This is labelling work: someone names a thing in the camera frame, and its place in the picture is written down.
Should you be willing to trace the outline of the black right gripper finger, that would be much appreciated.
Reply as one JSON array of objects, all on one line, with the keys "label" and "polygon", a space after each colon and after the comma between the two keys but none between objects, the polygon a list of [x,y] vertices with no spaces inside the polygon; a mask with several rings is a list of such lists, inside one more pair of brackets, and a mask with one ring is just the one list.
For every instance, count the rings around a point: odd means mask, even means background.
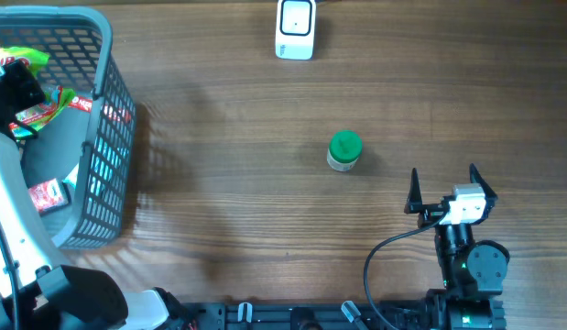
[{"label": "black right gripper finger", "polygon": [[470,176],[470,181],[471,183],[477,183],[481,186],[481,188],[483,189],[485,195],[493,195],[494,191],[493,189],[490,187],[490,185],[482,178],[479,170],[476,168],[476,166],[471,163],[469,165],[469,176]]},{"label": "black right gripper finger", "polygon": [[410,176],[409,193],[406,206],[422,206],[419,175],[416,168],[413,168]]}]

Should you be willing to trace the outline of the Haribo gummy candy bag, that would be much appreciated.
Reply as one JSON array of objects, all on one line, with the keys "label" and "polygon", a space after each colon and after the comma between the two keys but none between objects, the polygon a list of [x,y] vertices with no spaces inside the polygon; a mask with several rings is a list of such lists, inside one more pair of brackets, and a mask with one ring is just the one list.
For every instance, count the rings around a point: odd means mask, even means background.
[{"label": "Haribo gummy candy bag", "polygon": [[24,47],[0,49],[4,78],[15,88],[15,119],[9,129],[16,140],[36,138],[39,130],[57,117],[75,96],[71,88],[41,84],[38,73],[47,66],[49,54]]}]

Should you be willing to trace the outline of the green lidded white jar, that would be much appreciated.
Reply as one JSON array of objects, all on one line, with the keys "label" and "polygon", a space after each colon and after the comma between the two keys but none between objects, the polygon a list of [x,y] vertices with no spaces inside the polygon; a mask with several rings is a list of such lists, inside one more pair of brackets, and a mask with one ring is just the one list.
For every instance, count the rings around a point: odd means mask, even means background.
[{"label": "green lidded white jar", "polygon": [[358,161],[363,151],[360,136],[351,130],[335,133],[327,150],[328,165],[335,171],[349,171]]}]

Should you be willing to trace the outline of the small red white box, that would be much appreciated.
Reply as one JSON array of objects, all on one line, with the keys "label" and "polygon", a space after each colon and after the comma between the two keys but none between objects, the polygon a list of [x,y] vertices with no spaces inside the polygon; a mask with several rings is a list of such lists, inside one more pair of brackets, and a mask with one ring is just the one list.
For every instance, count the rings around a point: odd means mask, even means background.
[{"label": "small red white box", "polygon": [[40,215],[59,209],[69,203],[64,184],[58,179],[44,181],[27,189]]}]

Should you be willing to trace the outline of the teal tissue packet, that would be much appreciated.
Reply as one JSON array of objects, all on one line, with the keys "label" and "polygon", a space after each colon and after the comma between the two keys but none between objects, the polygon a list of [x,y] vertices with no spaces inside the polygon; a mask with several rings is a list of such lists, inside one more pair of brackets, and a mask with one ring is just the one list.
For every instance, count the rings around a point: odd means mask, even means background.
[{"label": "teal tissue packet", "polygon": [[[115,169],[117,169],[124,157],[127,156],[128,150],[126,148],[120,148],[117,151],[113,151],[109,147],[101,147],[98,150],[102,153],[105,160],[110,161]],[[108,165],[106,165],[100,158],[96,157],[93,160],[93,166],[95,172],[100,175],[104,182],[110,182],[113,177],[113,171]],[[78,178],[79,164],[76,164],[71,172],[62,180],[63,183],[69,184],[73,189],[76,188],[77,178]],[[89,184],[90,192],[100,197],[106,188],[104,184],[99,179],[90,179]]]}]

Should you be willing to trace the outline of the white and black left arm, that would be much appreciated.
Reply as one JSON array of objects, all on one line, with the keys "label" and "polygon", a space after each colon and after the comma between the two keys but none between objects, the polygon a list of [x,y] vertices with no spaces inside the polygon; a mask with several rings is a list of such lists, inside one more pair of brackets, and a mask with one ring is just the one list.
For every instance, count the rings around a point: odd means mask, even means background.
[{"label": "white and black left arm", "polygon": [[106,273],[73,267],[40,223],[10,125],[42,102],[19,61],[0,62],[0,329],[195,329],[195,317],[160,288],[124,293]]}]

